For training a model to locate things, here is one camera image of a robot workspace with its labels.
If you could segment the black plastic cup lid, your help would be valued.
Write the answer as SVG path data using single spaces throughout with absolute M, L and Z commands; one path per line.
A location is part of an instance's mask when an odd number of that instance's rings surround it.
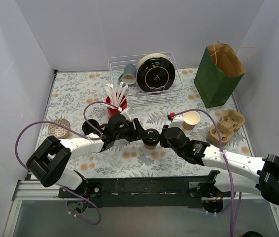
M 160 133 L 153 128 L 147 129 L 145 132 L 148 138 L 143 139 L 143 143 L 147 146 L 156 146 L 160 141 Z

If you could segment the brown paper coffee cup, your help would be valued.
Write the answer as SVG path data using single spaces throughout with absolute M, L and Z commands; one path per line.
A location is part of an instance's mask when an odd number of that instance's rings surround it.
M 147 149 L 149 149 L 149 150 L 155 149 L 155 147 L 156 147 L 157 145 L 158 145 L 158 143 L 153 143 L 153 144 L 151 144 L 151 143 L 144 143 L 144 147 L 147 148 Z

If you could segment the cardboard cup carrier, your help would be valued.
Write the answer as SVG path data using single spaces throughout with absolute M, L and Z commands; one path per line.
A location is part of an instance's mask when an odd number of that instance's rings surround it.
M 216 126 L 218 127 L 223 146 L 230 142 L 244 122 L 244 116 L 236 110 L 228 109 L 222 114 Z M 216 146 L 219 146 L 219 137 L 214 125 L 208 131 L 208 139 Z

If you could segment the green paper bag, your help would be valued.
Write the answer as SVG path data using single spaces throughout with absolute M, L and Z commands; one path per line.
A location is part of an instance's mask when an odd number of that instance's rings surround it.
M 241 47 L 232 48 L 216 40 L 205 48 L 194 84 L 207 109 L 224 105 L 245 75 L 243 61 L 254 55 L 257 49 L 253 46 L 243 48 L 254 51 L 239 59 L 237 52 Z

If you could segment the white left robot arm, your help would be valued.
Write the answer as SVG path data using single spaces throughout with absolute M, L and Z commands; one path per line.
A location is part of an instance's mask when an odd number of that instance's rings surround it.
M 88 136 L 61 140 L 49 136 L 28 159 L 26 166 L 44 187 L 66 187 L 75 197 L 80 198 L 86 194 L 86 180 L 78 172 L 66 168 L 71 158 L 103 152 L 111 148 L 116 140 L 133 142 L 149 138 L 151 136 L 137 118 L 127 120 L 117 114 L 109 119 L 104 129 Z

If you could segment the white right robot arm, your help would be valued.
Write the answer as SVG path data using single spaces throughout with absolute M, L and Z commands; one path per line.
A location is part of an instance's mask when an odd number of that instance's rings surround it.
M 171 148 L 180 158 L 191 164 L 215 167 L 228 172 L 228 177 L 242 176 L 249 181 L 244 192 L 256 193 L 279 205 L 279 157 L 249 157 L 224 152 L 207 142 L 190 140 L 178 127 L 164 126 L 160 145 Z

